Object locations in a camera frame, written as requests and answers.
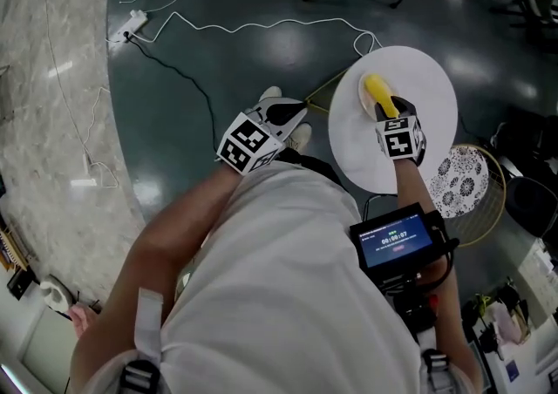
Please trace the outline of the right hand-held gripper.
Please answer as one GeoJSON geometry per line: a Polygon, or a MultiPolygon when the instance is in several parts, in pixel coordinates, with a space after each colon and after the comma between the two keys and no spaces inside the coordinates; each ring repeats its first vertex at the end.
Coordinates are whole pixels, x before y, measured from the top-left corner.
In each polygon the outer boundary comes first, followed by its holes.
{"type": "Polygon", "coordinates": [[[399,96],[391,96],[391,102],[398,112],[396,119],[388,119],[379,103],[374,105],[380,150],[390,160],[410,160],[420,166],[425,156],[425,134],[415,116],[415,106],[399,96]]]}

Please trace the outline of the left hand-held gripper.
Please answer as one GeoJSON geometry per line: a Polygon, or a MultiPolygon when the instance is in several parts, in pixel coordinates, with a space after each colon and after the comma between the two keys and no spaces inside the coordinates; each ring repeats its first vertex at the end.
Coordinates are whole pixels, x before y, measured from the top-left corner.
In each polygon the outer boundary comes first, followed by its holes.
{"type": "Polygon", "coordinates": [[[265,98],[241,112],[223,134],[217,159],[247,175],[269,164],[308,110],[289,98],[265,98]]]}

